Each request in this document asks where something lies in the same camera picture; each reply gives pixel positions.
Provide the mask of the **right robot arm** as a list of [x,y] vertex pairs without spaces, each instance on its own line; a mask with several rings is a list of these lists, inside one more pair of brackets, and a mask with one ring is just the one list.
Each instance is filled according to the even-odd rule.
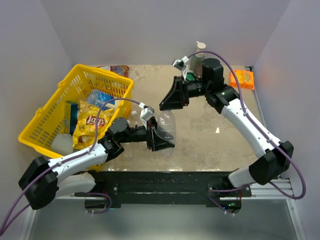
[[175,76],[168,94],[159,104],[161,111],[179,110],[188,106],[190,99],[205,96],[207,103],[228,119],[253,149],[257,161],[248,167],[230,173],[223,183],[223,192],[235,196],[244,185],[258,183],[265,185],[289,169],[290,162],[283,155],[292,156],[294,147],[282,142],[270,133],[241,103],[239,93],[225,84],[224,68],[215,58],[202,61],[202,76],[187,80],[188,58],[174,60],[172,65],[181,71]]

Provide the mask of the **clear plastic bottle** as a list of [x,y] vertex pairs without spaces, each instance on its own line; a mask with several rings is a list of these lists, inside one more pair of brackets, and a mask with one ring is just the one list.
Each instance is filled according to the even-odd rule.
[[175,115],[170,111],[161,111],[158,119],[158,134],[166,139],[169,140],[171,143],[176,143],[176,118]]

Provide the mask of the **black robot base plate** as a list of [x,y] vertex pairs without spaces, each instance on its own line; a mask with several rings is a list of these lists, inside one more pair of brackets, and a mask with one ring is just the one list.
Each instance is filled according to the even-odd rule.
[[250,187],[232,191],[227,172],[215,171],[89,171],[95,186],[85,199],[87,210],[102,210],[122,205],[205,205],[216,203],[233,213],[242,200],[251,197]]

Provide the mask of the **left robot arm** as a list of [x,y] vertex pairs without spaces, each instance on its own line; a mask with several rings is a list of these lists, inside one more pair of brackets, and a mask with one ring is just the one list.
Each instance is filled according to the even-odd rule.
[[105,136],[93,145],[72,154],[46,160],[35,158],[18,185],[32,209],[38,210],[63,194],[88,192],[99,196],[104,184],[89,173],[77,175],[86,168],[106,163],[124,152],[122,143],[145,142],[153,152],[174,148],[174,136],[152,117],[146,125],[130,127],[123,117],[116,118]]

